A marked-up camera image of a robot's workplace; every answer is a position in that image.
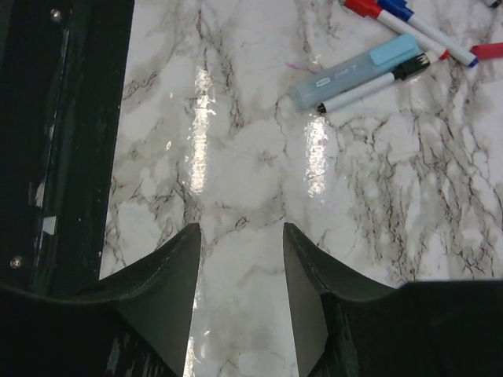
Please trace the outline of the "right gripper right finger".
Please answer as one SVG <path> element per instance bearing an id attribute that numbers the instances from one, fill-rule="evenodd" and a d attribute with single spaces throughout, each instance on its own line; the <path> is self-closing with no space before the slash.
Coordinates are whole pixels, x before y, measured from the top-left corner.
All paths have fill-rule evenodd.
<path id="1" fill-rule="evenodd" d="M 338 261 L 288 222 L 283 256 L 298 373 L 362 375 L 351 306 L 366 305 L 393 289 Z"/>

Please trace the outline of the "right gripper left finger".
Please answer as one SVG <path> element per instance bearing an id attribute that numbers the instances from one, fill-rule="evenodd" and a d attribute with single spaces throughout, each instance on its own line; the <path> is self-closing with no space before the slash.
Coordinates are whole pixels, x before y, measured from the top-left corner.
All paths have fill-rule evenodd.
<path id="1" fill-rule="evenodd" d="M 78 292 L 110 302 L 156 351 L 182 375 L 200 263 L 201 231 L 191 223 L 154 252 Z"/>

